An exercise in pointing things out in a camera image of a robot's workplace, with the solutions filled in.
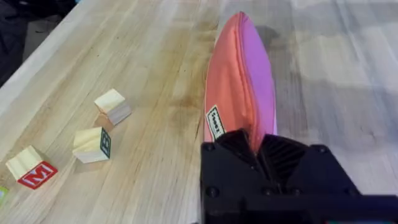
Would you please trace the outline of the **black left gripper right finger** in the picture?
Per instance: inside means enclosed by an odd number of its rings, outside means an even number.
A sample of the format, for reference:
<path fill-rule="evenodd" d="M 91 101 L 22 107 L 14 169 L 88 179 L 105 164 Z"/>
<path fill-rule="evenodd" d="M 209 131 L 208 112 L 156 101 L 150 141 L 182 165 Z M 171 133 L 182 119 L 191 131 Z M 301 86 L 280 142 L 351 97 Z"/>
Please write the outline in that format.
<path fill-rule="evenodd" d="M 360 195 L 328 147 L 266 134 L 257 161 L 280 192 L 293 195 Z"/>

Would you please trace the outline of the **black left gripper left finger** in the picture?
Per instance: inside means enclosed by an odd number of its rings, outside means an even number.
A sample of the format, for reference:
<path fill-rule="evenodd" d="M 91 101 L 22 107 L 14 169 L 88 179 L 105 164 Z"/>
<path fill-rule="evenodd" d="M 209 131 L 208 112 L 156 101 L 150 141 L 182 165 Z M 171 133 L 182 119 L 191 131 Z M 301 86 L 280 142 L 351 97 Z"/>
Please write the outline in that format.
<path fill-rule="evenodd" d="M 266 176 L 239 129 L 201 144 L 201 205 L 206 215 L 262 211 Z"/>

